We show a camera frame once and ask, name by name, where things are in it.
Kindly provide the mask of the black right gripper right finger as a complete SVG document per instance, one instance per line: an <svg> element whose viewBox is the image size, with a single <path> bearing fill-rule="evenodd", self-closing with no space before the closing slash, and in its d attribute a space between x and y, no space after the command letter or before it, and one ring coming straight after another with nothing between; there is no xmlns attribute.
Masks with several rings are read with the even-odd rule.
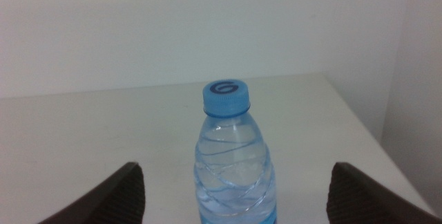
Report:
<svg viewBox="0 0 442 224"><path fill-rule="evenodd" d="M348 162L332 169L326 211L332 224L441 224Z"/></svg>

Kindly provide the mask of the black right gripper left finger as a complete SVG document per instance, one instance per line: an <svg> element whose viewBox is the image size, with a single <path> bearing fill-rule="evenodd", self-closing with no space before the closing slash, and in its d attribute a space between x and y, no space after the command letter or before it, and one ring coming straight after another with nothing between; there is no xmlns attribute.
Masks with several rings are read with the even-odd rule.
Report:
<svg viewBox="0 0 442 224"><path fill-rule="evenodd" d="M128 162L43 224L141 224L145 210L142 168Z"/></svg>

